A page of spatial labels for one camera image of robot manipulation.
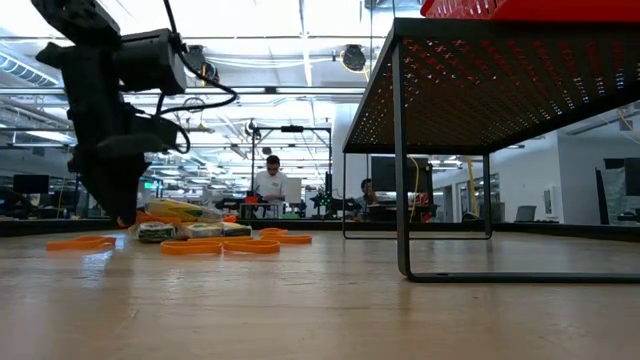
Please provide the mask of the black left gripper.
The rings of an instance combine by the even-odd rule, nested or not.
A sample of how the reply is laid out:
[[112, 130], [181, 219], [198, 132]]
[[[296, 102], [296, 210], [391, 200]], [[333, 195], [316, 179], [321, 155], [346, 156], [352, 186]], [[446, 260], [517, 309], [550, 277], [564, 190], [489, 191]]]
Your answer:
[[73, 171], [112, 219], [133, 225], [139, 179], [149, 163], [132, 145], [135, 111], [120, 92], [111, 53], [93, 47], [67, 48], [63, 80], [77, 139]]

